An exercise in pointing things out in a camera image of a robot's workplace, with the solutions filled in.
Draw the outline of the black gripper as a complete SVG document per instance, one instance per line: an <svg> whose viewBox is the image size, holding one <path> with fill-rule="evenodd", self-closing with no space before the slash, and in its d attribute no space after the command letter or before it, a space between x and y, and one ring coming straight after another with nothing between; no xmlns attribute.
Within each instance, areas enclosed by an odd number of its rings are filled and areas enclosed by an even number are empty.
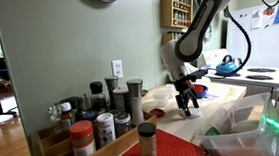
<svg viewBox="0 0 279 156"><path fill-rule="evenodd" d="M179 92L179 94L175 96L176 102L178 103L178 107L185 111L186 115L189 115L189 100L193 102L195 109L199 107L197 95L192 88L192 82L196 82L198 78L202 78L206 74L207 72L205 70L199 69L174 82L175 90Z"/></svg>

